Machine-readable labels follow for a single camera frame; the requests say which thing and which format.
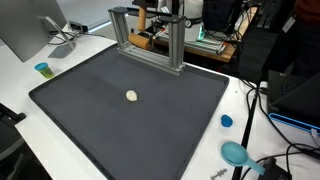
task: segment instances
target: gray mat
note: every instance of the gray mat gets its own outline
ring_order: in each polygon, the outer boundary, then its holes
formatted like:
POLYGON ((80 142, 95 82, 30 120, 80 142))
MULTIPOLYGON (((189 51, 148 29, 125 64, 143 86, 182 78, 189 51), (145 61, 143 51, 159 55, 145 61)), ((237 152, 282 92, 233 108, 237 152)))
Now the gray mat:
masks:
POLYGON ((228 82, 189 66, 173 76, 113 46, 30 97, 109 179, 172 180, 181 178, 228 82), (137 102, 127 101, 130 89, 137 102))

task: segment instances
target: white table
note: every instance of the white table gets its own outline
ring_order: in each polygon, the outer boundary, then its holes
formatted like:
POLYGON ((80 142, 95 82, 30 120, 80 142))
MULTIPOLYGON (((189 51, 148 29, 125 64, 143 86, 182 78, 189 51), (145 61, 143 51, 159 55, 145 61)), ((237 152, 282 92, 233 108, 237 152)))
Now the white table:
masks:
MULTIPOLYGON (((262 82, 261 87, 267 87, 267 83, 262 82)), ((261 98, 262 106, 266 111, 267 97, 262 95, 261 98)), ((317 147, 310 133, 292 126, 285 125, 283 123, 279 123, 277 121, 273 122, 291 142, 303 143, 317 147)), ((283 154, 286 152, 288 146, 289 144, 285 142, 272 127, 271 123, 262 113, 259 104, 257 103, 247 148, 250 157, 253 160, 258 160, 267 156, 283 154)), ((295 148, 290 149, 290 152, 296 151, 297 150, 295 148)), ((287 171, 285 156, 276 159, 277 165, 287 171)), ((320 161, 317 161, 309 156, 302 154, 290 155, 289 163, 293 180, 316 180, 320 177, 320 161)), ((253 170, 250 170, 245 179, 256 180, 257 178, 258 174, 253 170)))
MULTIPOLYGON (((64 59, 47 58, 54 46, 46 46, 26 63, 22 63, 8 47, 0 47, 0 102, 17 113, 27 115, 16 128, 53 179, 104 180, 105 176, 28 96, 29 91, 46 81, 34 70, 37 63, 47 62, 58 75, 115 41, 83 36, 77 38, 76 43, 74 52, 64 59)), ((229 86, 182 179, 208 180, 223 168, 228 169, 223 179, 231 179, 234 168, 221 158, 220 147, 225 141, 240 143, 242 140, 248 118, 247 91, 248 88, 240 80, 230 77, 229 86), (220 117, 223 114, 233 118, 234 124, 230 128, 221 126, 220 117)))

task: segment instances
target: blue plastic spoon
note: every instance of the blue plastic spoon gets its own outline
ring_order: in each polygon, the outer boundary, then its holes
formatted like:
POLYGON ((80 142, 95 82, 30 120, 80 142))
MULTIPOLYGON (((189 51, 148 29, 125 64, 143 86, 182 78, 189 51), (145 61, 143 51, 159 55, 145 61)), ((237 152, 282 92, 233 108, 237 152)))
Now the blue plastic spoon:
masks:
POLYGON ((222 158, 235 167, 249 166, 251 169, 263 175, 265 169, 250 159, 247 150, 236 142, 226 142, 221 147, 222 158))

